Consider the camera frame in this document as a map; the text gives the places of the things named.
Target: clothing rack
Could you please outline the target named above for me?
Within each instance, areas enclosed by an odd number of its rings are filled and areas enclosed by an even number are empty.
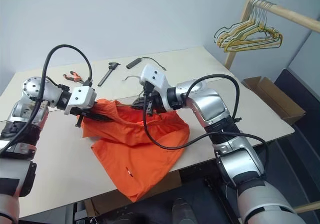
[[[267,11],[274,13],[278,16],[281,16],[283,18],[286,18],[292,22],[295,22],[297,24],[300,24],[306,28],[309,28],[315,32],[320,33],[320,22],[306,17],[302,14],[296,13],[292,10],[283,8],[279,5],[273,4],[272,6],[266,8],[265,6],[261,5],[261,3],[259,2],[255,2],[254,4],[252,4],[251,0],[246,0],[246,3],[244,5],[244,10],[242,11],[242,15],[241,15],[241,22],[247,21],[249,19],[249,16],[252,12],[252,5],[262,8],[262,9],[266,9]],[[237,52],[230,52],[225,60],[225,67],[227,69],[230,69],[232,62],[235,59],[235,55],[237,54]]]

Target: table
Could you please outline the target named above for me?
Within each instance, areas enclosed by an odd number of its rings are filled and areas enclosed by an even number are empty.
[[[232,75],[203,47],[150,54],[148,56],[155,58],[167,68],[166,75],[171,85],[209,73]],[[98,74],[96,70],[102,70],[102,66],[106,67],[110,61],[118,61],[123,64],[121,69],[117,69],[111,74],[110,79],[107,79],[102,89],[96,89],[98,97],[117,99],[125,104],[130,104],[135,100],[136,95],[141,91],[141,86],[136,84],[138,81],[132,79],[128,83],[123,83],[123,81],[119,80],[126,77],[129,73],[138,75],[143,69],[144,65],[142,64],[137,65],[137,70],[133,68],[131,71],[124,68],[124,64],[129,63],[135,58],[93,62],[92,68],[95,84],[100,80],[98,76],[102,77],[105,74],[104,72]],[[86,66],[84,64],[67,66],[50,69],[49,76],[61,83],[63,80],[60,76],[62,73],[67,73],[67,70],[81,72],[81,75],[82,72],[86,73]],[[9,97],[7,101],[11,102],[11,99],[14,97],[19,98],[19,95],[14,90],[21,86],[17,82],[23,81],[23,79],[33,76],[37,72],[39,70],[17,73],[4,93],[6,98]],[[243,132],[260,136],[266,141],[271,141],[294,132],[293,128],[281,120],[258,96],[246,89],[239,80],[237,81],[240,85],[240,102],[237,117],[242,117],[242,120],[237,123],[239,129]],[[109,88],[108,84],[110,83],[112,83],[112,88]],[[233,84],[225,79],[213,79],[213,81],[208,83],[208,86],[215,89],[221,95],[232,113],[235,101],[235,88]],[[190,139],[205,132],[191,110],[181,109],[178,111],[178,114],[190,126]],[[51,110],[37,143],[37,153],[34,158],[34,162],[37,163],[37,171],[32,191],[28,196],[19,200],[20,217],[57,208],[116,189],[102,165],[100,165],[91,151],[91,145],[95,140],[82,138],[82,129],[76,128],[75,123],[76,117],[66,116],[59,110]],[[5,122],[0,122],[0,129],[4,125]],[[249,139],[249,141],[253,146],[259,143],[257,140]],[[184,154],[172,168],[172,171],[213,158],[214,152],[211,142],[209,138],[204,138],[186,148]]]

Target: pliers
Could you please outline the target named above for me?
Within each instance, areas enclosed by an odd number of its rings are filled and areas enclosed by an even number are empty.
[[[70,74],[72,76],[67,76],[66,74],[64,74],[64,78],[66,80],[70,80],[70,81],[73,81],[75,83],[79,82],[79,83],[84,83],[84,81],[82,80],[82,78],[74,71],[70,71]]]

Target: orange fabric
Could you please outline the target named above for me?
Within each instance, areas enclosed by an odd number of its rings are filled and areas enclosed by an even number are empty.
[[[98,100],[96,113],[114,121],[99,122],[84,118],[83,137],[101,137],[92,150],[120,192],[135,202],[158,183],[183,153],[165,150],[146,136],[143,112],[118,101]],[[179,146],[188,141],[189,126],[176,112],[147,117],[151,136],[164,146]]]

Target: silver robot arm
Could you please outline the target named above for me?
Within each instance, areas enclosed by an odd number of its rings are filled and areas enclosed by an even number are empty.
[[[35,107],[40,82],[40,77],[32,77],[23,83],[21,99],[14,105],[0,135],[0,150],[3,151],[0,156],[1,224],[18,223],[19,197],[25,197],[31,191],[37,168],[36,163],[31,160],[36,153],[36,144],[48,117],[48,107],[64,110],[66,115],[103,119],[88,112],[93,107],[97,95],[92,88],[76,87],[72,93],[69,93],[69,87],[55,86],[46,79],[43,101],[31,126],[15,144],[2,150],[29,120]]]
[[[204,81],[191,90],[185,101],[187,90],[194,81],[171,87],[165,75],[149,64],[140,77],[141,85],[148,88],[149,92],[154,87],[156,94],[153,92],[153,97],[157,100],[154,109],[157,111],[170,112],[179,108],[190,108],[207,133],[239,133],[219,94],[207,88]],[[284,196],[263,179],[263,164],[246,137],[209,137],[222,178],[237,189],[238,209],[244,224],[304,224]]]

